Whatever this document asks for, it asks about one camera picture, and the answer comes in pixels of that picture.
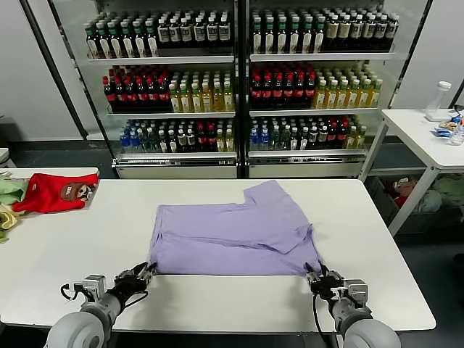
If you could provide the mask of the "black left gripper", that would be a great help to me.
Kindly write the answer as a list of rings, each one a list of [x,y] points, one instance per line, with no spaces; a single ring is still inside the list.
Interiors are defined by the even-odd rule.
[[[115,279],[114,294],[118,298],[130,298],[134,294],[145,291],[147,281],[150,281],[157,274],[156,263],[152,263],[145,267],[145,264],[139,264],[129,270],[124,270],[121,273],[122,278]],[[144,270],[144,278],[139,277],[139,274]]]

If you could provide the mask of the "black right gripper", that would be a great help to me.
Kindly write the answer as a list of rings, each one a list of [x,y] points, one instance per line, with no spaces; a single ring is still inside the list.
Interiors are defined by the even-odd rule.
[[[330,270],[325,265],[321,265],[320,278],[326,283],[316,282],[319,279],[318,273],[312,266],[306,262],[304,264],[306,270],[306,279],[311,286],[312,294],[319,296],[321,299],[339,299],[343,297],[345,287],[343,284],[343,277],[335,270]]]

